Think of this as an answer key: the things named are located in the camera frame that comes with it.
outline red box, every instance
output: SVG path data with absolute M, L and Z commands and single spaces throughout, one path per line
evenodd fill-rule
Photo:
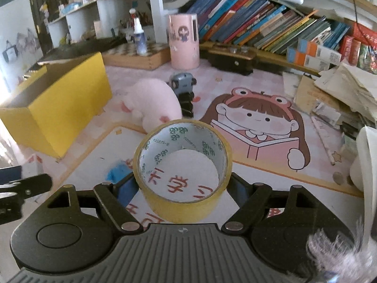
M 351 36 L 344 36 L 342 40 L 342 46 L 340 47 L 339 53 L 342 55 L 341 60 L 346 60 L 349 62 L 349 56 L 351 54 L 351 46 L 352 46 L 353 37 Z
M 356 39 L 353 39 L 348 60 L 351 66 L 357 66 L 357 62 L 359 61 L 360 47 L 361 42 Z

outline pink cylindrical container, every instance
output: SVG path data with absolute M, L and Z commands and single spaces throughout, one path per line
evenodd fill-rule
M 168 31 L 172 67 L 177 70 L 197 68 L 200 62 L 197 15 L 169 15 Z

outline pencil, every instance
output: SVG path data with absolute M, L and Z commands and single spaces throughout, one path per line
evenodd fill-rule
M 315 127 L 315 129 L 316 129 L 316 132 L 317 132 L 319 138 L 321 139 L 321 142 L 322 142 L 322 144 L 323 144 L 323 146 L 324 146 L 324 148 L 325 148 L 325 151 L 326 151 L 327 156 L 329 157 L 329 160 L 330 160 L 331 165 L 334 166 L 334 165 L 335 165 L 334 157 L 332 156 L 332 153 L 331 153 L 331 151 L 330 151 L 329 146 L 327 145 L 327 143 L 325 142 L 325 140 L 323 139 L 323 137 L 322 137 L 322 135 L 321 135 L 320 127 L 319 127 L 319 125 L 318 125 L 318 121 L 317 121 L 313 116 L 311 117 L 311 121 L 313 122 L 313 125 L 314 125 L 314 127 Z

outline spray bottle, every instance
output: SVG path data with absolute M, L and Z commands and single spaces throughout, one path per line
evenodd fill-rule
M 138 55 L 145 55 L 147 54 L 147 41 L 139 18 L 134 18 L 134 28 L 133 38 L 135 39 L 136 52 Z

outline wooden chess board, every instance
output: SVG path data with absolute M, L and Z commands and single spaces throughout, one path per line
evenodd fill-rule
M 147 54 L 140 56 L 134 43 L 122 44 L 102 53 L 103 62 L 105 66 L 153 70 L 170 61 L 168 44 L 149 42 L 147 47 Z

